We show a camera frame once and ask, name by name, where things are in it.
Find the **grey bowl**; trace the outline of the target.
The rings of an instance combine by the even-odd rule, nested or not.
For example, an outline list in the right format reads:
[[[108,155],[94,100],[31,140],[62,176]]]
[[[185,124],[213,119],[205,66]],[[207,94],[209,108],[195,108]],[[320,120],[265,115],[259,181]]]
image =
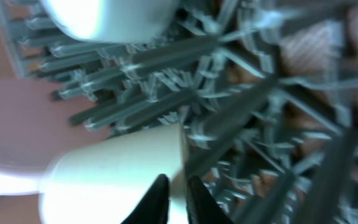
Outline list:
[[[75,40],[138,44],[160,36],[179,0],[41,0],[53,23]]]

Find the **pink plate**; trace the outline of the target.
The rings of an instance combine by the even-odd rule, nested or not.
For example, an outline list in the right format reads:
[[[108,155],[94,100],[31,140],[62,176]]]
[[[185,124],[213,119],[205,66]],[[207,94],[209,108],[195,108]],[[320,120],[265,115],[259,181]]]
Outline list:
[[[58,88],[43,81],[0,80],[0,195],[38,193],[50,161],[108,136],[108,128],[89,132],[70,126],[70,116],[93,104],[84,97],[53,102],[49,94]]]

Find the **pale green cup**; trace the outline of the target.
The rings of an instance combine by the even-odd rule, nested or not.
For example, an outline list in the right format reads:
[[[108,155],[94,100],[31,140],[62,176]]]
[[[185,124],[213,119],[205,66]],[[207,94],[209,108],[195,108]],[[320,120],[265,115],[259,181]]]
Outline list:
[[[121,223],[160,174],[170,181],[169,224],[187,223],[181,124],[159,126],[71,150],[53,160],[40,185],[42,223]]]

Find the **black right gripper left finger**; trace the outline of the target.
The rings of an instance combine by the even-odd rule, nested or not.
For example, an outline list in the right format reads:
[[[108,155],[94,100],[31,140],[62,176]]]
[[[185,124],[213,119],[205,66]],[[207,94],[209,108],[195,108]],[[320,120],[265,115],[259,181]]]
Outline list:
[[[160,174],[122,224],[167,224],[169,198],[169,178]]]

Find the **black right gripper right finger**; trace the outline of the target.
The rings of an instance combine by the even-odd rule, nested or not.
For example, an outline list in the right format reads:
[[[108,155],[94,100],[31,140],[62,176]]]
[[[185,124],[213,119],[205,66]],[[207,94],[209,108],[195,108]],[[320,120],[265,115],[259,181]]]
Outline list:
[[[233,224],[199,177],[190,177],[186,189],[189,224]]]

